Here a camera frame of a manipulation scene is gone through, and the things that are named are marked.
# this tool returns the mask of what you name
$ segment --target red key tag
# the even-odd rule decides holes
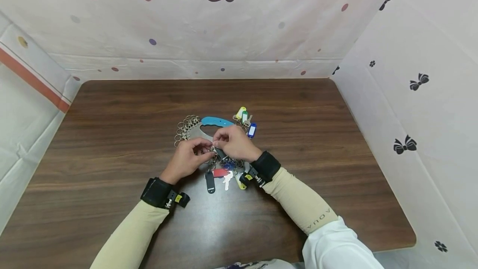
[[[212,174],[214,175],[215,178],[222,178],[228,175],[229,171],[227,171],[227,169],[214,169],[212,171]]]

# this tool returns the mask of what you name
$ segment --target wrist-mounted device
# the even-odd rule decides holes
[[[280,169],[280,163],[267,151],[264,151],[256,161],[252,162],[249,169],[247,168],[248,165],[246,163],[245,172],[239,178],[239,181],[246,186],[249,185],[249,181],[255,179],[259,187],[262,187],[272,181],[272,178]]]
[[[149,179],[141,194],[141,200],[156,208],[170,209],[173,203],[185,208],[191,199],[184,192],[177,194],[173,185],[156,177]]]

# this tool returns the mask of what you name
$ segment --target wrist strap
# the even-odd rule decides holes
[[[259,159],[252,162],[251,165],[257,171],[258,177],[266,183],[272,181],[272,178],[280,169],[280,163],[267,151],[264,151]]]
[[[173,185],[168,184],[160,178],[150,178],[141,194],[141,199],[156,208],[164,208],[169,201],[169,193]]]

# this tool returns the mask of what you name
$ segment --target brown table surface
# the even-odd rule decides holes
[[[415,234],[333,81],[194,80],[85,83],[0,237],[0,267],[88,268],[175,150],[187,115],[231,119],[246,106],[255,144],[317,191],[371,250]],[[302,260],[305,234],[258,187],[228,191],[202,174],[160,226],[144,268],[216,268]]]

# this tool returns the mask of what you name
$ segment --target hand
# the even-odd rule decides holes
[[[242,128],[236,125],[217,130],[213,137],[213,145],[224,150],[228,156],[249,163],[262,155],[262,151],[254,146]]]
[[[159,178],[166,183],[176,184],[180,179],[195,172],[199,165],[216,156],[215,152],[210,152],[211,146],[209,140],[201,137],[181,141]]]

